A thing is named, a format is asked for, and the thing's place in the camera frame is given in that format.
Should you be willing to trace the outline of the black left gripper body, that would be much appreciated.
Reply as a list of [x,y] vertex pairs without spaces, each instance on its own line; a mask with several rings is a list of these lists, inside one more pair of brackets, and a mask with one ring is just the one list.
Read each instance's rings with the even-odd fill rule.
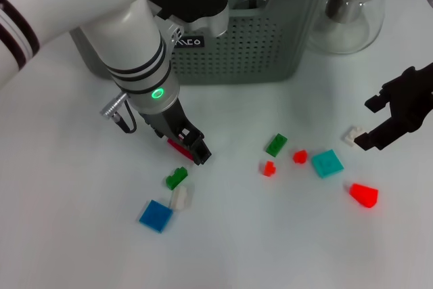
[[179,142],[179,133],[184,125],[189,124],[180,101],[175,101],[165,111],[157,114],[140,114],[153,129],[164,133],[164,136]]

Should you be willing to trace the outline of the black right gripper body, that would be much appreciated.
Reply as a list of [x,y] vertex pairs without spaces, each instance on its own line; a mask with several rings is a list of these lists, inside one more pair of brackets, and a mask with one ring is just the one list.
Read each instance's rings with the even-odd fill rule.
[[407,68],[402,75],[385,83],[380,95],[390,104],[391,118],[405,132],[418,130],[432,111],[432,64],[416,70]]

